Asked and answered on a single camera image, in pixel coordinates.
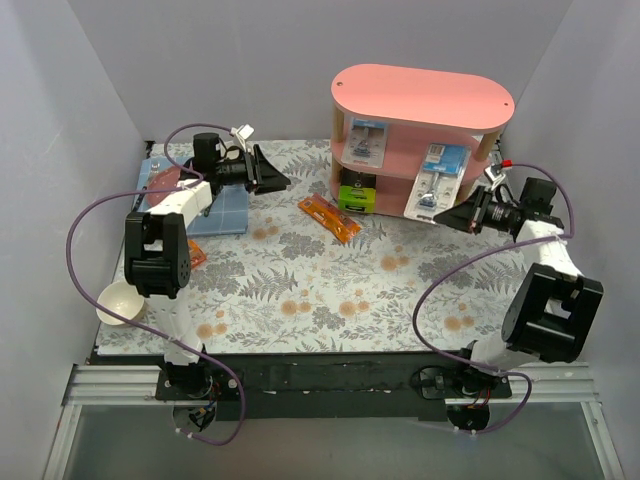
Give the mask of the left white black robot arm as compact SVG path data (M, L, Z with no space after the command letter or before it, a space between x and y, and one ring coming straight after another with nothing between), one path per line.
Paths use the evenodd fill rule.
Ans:
M291 184L258 145L247 146L238 130L233 135L238 153L232 159L223 156L218 134L194 135L193 157L181 170L178 190L146 212L129 214L125 221L125 279L147 300L167 337L163 371L169 384L193 400L211 392L213 377L200 357L203 343L193 330L188 307L187 229L226 186L239 185L248 193L264 195Z

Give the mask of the black green Gillette razor box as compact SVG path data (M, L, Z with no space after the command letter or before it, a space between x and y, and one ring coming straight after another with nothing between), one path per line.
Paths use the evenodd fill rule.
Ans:
M373 213L376 199L376 176L343 169L338 190L338 207L355 213Z

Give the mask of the blue razor blister pack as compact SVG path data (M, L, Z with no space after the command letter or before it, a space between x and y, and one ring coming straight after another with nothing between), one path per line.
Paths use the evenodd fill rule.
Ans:
M343 160L350 165L381 168L384 163L388 128L389 125L384 122L352 119Z
M468 146L430 144L416 174L404 217L434 223L437 215L452 208L471 153Z

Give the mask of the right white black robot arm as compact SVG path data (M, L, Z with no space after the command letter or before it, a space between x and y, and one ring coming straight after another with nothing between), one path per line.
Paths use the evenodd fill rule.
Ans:
M527 178L516 203L479 187L435 217L436 223L467 233L491 228L510 234L528 267L500 332L460 351L470 362L453 371L451 383L464 397L495 388L500 371L535 360L571 363L583 349L604 288L571 260L563 223L552 214L555 194L555 184L539 178Z

